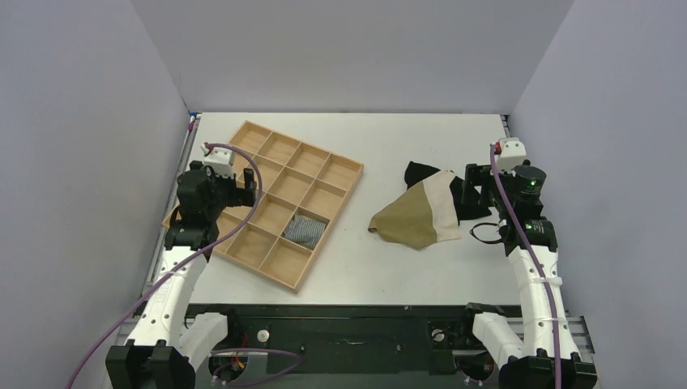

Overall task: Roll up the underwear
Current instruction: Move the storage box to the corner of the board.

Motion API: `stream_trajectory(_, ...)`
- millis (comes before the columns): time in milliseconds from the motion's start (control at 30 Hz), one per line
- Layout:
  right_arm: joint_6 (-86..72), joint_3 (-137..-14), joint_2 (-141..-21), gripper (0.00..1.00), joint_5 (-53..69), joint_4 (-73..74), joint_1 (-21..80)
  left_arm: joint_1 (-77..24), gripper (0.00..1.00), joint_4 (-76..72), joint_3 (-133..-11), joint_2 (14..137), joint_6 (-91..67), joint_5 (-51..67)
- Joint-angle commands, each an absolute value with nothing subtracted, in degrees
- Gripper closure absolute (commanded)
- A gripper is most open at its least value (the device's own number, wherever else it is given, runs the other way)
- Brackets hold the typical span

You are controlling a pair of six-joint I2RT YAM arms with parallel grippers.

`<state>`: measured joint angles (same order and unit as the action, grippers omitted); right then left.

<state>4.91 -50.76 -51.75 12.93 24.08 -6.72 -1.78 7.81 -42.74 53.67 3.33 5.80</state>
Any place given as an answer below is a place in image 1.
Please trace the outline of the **olive and cream underwear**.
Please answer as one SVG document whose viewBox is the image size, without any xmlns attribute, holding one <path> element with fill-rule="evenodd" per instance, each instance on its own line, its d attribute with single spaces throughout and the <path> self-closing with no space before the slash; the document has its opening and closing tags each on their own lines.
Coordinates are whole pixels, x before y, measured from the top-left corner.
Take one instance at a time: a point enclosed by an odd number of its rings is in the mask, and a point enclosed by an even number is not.
<svg viewBox="0 0 687 389">
<path fill-rule="evenodd" d="M 368 226 L 382 240 L 423 250 L 462 237 L 450 184 L 454 173 L 439 171 L 407 189 L 375 214 Z"/>
</svg>

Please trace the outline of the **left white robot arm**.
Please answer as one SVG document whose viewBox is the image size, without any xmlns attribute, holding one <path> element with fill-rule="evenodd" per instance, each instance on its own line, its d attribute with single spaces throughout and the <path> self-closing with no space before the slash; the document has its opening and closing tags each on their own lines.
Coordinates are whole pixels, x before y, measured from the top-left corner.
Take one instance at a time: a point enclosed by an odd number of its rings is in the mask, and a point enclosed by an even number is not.
<svg viewBox="0 0 687 389">
<path fill-rule="evenodd" d="M 177 178 L 177 206 L 169 216 L 160 269 L 155 283 L 137 306 L 140 319 L 124 344 L 105 358 L 114 388 L 193 388 L 196 371 L 211 347 L 232 348 L 241 340 L 241 325 L 224 314 L 202 314 L 187 331 L 182 321 L 212 251 L 246 226 L 243 219 L 225 235 L 219 218 L 227 207 L 257 211 L 262 174 L 248 160 L 241 180 L 230 162 L 194 160 Z"/>
</svg>

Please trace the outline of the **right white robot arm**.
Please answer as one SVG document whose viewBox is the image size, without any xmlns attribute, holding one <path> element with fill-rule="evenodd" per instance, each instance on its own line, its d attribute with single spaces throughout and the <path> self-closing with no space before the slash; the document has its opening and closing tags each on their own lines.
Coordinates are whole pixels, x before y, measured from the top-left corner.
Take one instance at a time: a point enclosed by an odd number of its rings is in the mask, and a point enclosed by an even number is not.
<svg viewBox="0 0 687 389">
<path fill-rule="evenodd" d="M 518 336 L 494 306 L 481 306 L 457 324 L 458 338 L 482 345 L 499 370 L 501 388 L 593 388 L 598 375 L 585 362 L 565 316 L 555 228 L 543 214 L 540 194 L 546 174 L 529 161 L 496 172 L 469 164 L 463 203 L 494 207 L 499 235 L 518 287 L 523 329 Z"/>
</svg>

